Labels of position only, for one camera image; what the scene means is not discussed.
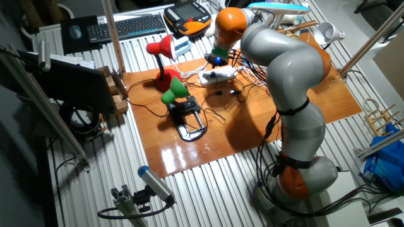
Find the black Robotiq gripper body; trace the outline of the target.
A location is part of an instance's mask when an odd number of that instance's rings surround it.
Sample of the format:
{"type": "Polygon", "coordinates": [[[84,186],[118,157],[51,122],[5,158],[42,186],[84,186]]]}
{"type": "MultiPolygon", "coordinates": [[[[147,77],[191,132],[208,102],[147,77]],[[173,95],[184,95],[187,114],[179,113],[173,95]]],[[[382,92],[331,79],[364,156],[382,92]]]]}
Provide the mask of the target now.
{"type": "Polygon", "coordinates": [[[206,61],[211,64],[212,67],[221,67],[228,64],[227,59],[222,59],[220,56],[214,56],[212,54],[206,55],[206,61]]]}

